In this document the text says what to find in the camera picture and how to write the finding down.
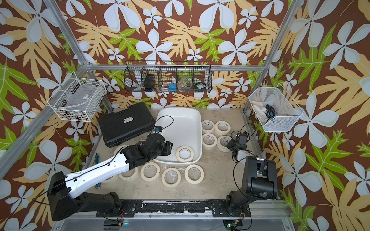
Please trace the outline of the masking tape roll six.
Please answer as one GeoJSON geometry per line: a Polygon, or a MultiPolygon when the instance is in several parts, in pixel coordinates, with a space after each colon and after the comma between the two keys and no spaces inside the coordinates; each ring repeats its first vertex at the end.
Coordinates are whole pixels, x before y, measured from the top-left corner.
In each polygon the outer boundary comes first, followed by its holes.
{"type": "Polygon", "coordinates": [[[217,148],[222,152],[230,152],[230,149],[227,148],[227,145],[232,140],[229,136],[220,136],[217,140],[217,148]]]}

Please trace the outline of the masking tape roll four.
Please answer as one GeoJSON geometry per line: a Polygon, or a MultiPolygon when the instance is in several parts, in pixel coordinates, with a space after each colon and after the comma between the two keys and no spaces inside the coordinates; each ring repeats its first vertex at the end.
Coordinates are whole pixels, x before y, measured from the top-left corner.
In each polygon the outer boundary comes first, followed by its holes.
{"type": "Polygon", "coordinates": [[[121,178],[123,181],[126,181],[126,182],[132,182],[136,180],[138,175],[139,175],[138,168],[134,168],[127,172],[118,174],[119,178],[121,178]]]}

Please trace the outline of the masking tape roll seven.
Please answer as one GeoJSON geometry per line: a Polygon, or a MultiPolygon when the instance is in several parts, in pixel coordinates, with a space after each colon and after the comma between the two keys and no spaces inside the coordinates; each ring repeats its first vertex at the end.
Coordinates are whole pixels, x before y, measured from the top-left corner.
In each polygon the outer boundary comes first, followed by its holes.
{"type": "Polygon", "coordinates": [[[141,178],[146,182],[155,181],[160,175],[160,167],[154,162],[148,162],[141,168],[141,178]]]}

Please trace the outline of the masking tape roll ten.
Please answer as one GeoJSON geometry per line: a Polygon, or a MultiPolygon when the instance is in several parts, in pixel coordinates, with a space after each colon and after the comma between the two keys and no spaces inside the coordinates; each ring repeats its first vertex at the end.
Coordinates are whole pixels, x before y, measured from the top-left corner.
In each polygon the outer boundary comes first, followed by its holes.
{"type": "Polygon", "coordinates": [[[206,150],[212,150],[217,146],[217,137],[211,133],[205,133],[202,136],[202,145],[206,150]]]}

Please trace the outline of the masking tape roll eight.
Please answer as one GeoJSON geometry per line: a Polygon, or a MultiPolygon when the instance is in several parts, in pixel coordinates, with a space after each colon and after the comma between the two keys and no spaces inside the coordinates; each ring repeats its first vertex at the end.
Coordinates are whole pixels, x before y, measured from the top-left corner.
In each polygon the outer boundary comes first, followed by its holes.
{"type": "Polygon", "coordinates": [[[202,133],[213,133],[215,130],[215,123],[211,120],[203,120],[201,122],[202,133]]]}

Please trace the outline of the masking tape roll nine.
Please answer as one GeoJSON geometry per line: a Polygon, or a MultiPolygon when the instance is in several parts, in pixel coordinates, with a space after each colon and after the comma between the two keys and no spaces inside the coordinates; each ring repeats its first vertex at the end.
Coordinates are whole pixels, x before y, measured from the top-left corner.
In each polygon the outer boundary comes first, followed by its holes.
{"type": "Polygon", "coordinates": [[[168,168],[163,172],[161,180],[164,186],[174,188],[180,183],[181,174],[176,168],[168,168]]]}

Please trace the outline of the masking tape roll eleven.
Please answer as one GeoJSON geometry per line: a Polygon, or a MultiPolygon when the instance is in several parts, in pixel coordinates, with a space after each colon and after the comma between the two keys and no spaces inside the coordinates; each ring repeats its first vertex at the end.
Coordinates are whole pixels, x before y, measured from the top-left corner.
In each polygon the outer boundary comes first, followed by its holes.
{"type": "Polygon", "coordinates": [[[176,159],[179,162],[190,162],[194,158],[194,151],[189,146],[181,146],[176,150],[176,159]]]}

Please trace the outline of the white plastic storage box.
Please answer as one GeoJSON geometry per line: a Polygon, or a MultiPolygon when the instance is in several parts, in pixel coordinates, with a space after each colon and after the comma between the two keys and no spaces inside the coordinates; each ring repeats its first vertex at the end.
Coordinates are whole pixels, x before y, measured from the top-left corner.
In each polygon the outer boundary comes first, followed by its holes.
{"type": "Polygon", "coordinates": [[[170,107],[159,111],[157,126],[162,127],[160,133],[165,141],[173,143],[169,156],[158,156],[155,162],[182,166],[198,162],[202,156],[202,128],[201,114],[193,108],[170,107]],[[176,159],[176,150],[181,146],[189,146],[194,151],[194,158],[190,162],[179,162],[176,159]]]}

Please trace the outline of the masking tape roll twelve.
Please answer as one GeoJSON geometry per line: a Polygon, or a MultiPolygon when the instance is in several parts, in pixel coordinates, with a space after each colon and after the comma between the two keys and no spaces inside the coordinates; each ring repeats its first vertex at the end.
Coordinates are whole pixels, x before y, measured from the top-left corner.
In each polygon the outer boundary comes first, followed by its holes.
{"type": "Polygon", "coordinates": [[[204,176],[204,170],[199,165],[189,165],[185,170],[185,178],[190,184],[200,184],[204,176]]]}

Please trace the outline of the masking tape roll one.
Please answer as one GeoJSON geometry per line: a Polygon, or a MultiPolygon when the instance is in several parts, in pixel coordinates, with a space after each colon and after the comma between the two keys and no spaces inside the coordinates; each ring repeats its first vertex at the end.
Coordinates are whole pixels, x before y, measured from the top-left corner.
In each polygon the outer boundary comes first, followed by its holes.
{"type": "Polygon", "coordinates": [[[121,146],[117,147],[116,150],[114,151],[114,154],[113,155],[116,155],[117,153],[120,152],[121,149],[126,148],[127,146],[128,145],[121,145],[121,146]]]}

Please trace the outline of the masking tape roll three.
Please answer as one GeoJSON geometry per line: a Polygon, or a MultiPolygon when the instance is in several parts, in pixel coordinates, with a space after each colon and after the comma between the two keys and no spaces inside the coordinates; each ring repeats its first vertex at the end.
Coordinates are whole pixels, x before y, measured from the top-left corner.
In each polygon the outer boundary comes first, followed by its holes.
{"type": "Polygon", "coordinates": [[[117,181],[117,179],[118,179],[119,177],[118,177],[118,175],[114,175],[114,176],[112,176],[112,177],[110,177],[110,178],[108,178],[108,179],[106,179],[106,180],[104,180],[104,181],[102,181],[101,183],[102,184],[110,184],[110,183],[114,183],[114,182],[116,182],[117,181]]]}

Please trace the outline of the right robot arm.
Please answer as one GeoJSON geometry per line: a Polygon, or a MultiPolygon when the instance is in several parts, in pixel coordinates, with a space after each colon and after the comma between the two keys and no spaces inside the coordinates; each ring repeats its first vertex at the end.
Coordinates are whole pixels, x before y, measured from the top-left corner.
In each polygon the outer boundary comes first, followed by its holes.
{"type": "Polygon", "coordinates": [[[234,158],[235,166],[244,165],[241,186],[226,197],[226,212],[237,217],[249,208],[249,204],[259,200],[274,200],[278,195],[277,170],[274,161],[263,159],[247,149],[250,135],[236,133],[226,145],[234,158]]]}

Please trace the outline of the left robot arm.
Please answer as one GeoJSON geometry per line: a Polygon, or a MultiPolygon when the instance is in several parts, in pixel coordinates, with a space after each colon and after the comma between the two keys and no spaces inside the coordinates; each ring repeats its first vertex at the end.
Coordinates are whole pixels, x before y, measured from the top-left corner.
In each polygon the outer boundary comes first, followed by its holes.
{"type": "Polygon", "coordinates": [[[70,174],[61,171],[54,174],[46,193],[52,220],[60,221],[75,213],[90,211],[117,215],[122,210],[122,203],[116,193],[94,194],[87,190],[158,156],[170,155],[172,147],[172,142],[153,133],[145,141],[123,147],[112,158],[92,167],[70,174]]]}

